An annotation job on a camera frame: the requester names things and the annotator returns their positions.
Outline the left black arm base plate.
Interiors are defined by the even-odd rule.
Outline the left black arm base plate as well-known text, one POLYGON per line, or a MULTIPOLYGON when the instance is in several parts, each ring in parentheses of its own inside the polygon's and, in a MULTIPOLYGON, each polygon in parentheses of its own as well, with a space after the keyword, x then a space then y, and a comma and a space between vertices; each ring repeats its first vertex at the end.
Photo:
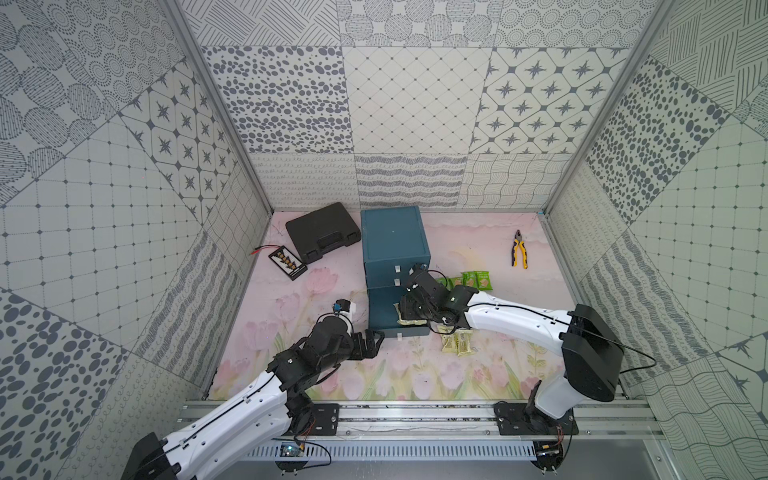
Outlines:
POLYGON ((291 436, 335 436, 339 423, 338 403, 311 404, 292 418, 291 436))

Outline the teal bottom drawer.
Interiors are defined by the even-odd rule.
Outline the teal bottom drawer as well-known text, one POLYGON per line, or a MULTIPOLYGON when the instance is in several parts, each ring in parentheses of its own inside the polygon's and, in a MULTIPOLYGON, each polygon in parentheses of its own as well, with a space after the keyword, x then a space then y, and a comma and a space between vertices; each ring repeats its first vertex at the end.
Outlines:
POLYGON ((427 336, 430 333, 427 326, 403 326, 398 323, 396 307, 405 293, 404 287, 396 286, 367 290, 369 327, 372 330, 383 332, 386 338, 427 336))

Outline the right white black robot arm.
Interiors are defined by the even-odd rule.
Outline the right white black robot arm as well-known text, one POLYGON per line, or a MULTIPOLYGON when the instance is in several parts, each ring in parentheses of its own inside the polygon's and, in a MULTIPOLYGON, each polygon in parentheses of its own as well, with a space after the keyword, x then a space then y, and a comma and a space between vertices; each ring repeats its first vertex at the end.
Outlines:
POLYGON ((582 304, 527 306, 474 287, 447 288, 437 273, 416 270, 398 308, 401 319, 418 320, 430 333, 389 345, 376 389, 388 398, 524 399, 543 416, 561 418, 585 400, 613 400, 629 374, 657 365, 582 304))

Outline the teal plastic drawer cabinet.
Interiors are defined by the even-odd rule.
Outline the teal plastic drawer cabinet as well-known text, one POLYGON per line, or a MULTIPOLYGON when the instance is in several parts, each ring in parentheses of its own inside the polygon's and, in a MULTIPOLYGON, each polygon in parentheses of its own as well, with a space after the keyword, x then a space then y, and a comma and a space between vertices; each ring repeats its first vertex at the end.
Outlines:
POLYGON ((361 212, 363 267, 369 289, 402 286, 431 253, 417 206, 361 212))

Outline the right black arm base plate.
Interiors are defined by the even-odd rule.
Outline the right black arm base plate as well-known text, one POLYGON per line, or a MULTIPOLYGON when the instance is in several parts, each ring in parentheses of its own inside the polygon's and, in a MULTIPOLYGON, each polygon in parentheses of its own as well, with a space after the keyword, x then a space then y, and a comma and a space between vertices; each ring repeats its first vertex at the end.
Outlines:
POLYGON ((579 433, 573 410, 560 419, 552 419, 533 406, 500 401, 493 405, 493 413, 502 436, 570 436, 579 433))

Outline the green cookie packet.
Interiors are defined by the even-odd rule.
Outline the green cookie packet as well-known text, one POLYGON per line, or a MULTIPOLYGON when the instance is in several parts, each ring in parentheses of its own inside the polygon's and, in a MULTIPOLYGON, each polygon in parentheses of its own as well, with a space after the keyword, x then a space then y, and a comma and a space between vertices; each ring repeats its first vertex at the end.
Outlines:
POLYGON ((463 285, 463 277, 457 276, 457 277, 449 277, 448 278, 448 288, 452 290, 458 285, 463 285))
POLYGON ((478 287, 478 276, 475 271, 465 271, 462 273, 462 284, 467 287, 478 287))
POLYGON ((477 278, 477 288, 480 291, 491 291, 493 289, 492 281, 488 271, 475 271, 477 278))

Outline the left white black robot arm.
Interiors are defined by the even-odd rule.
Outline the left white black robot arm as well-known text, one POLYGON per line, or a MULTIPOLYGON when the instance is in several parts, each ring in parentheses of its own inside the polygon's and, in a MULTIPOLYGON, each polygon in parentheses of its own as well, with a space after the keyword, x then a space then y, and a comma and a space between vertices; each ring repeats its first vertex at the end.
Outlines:
POLYGON ((355 332, 342 314, 325 315, 310 333, 274 356, 255 380, 192 424, 133 447, 123 479, 213 479, 261 443, 311 430, 307 390, 345 361, 375 358, 385 334, 355 332))

